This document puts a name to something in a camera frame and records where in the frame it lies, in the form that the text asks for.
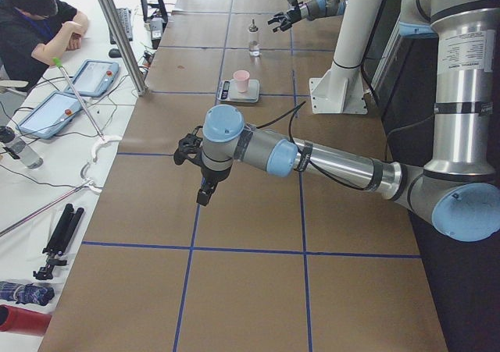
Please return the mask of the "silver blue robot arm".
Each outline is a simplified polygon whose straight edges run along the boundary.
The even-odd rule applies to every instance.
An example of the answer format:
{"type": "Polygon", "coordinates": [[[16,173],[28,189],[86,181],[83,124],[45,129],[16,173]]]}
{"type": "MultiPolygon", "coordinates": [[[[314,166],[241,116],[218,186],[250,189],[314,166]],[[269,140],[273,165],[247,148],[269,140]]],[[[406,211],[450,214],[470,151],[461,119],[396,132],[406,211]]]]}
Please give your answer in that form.
{"type": "Polygon", "coordinates": [[[342,16],[345,13],[347,3],[345,0],[308,0],[299,2],[298,0],[287,0],[289,9],[286,12],[274,14],[267,24],[276,23],[273,32],[285,32],[302,20],[313,21],[325,17],[342,16]]]}
{"type": "Polygon", "coordinates": [[[434,147],[422,167],[382,162],[247,124],[231,105],[205,116],[195,141],[207,204],[234,162],[275,176],[316,172],[354,190],[377,192],[452,239],[483,240],[499,229],[499,190],[486,159],[493,110],[499,0],[401,0],[399,32],[438,39],[434,147]]]}

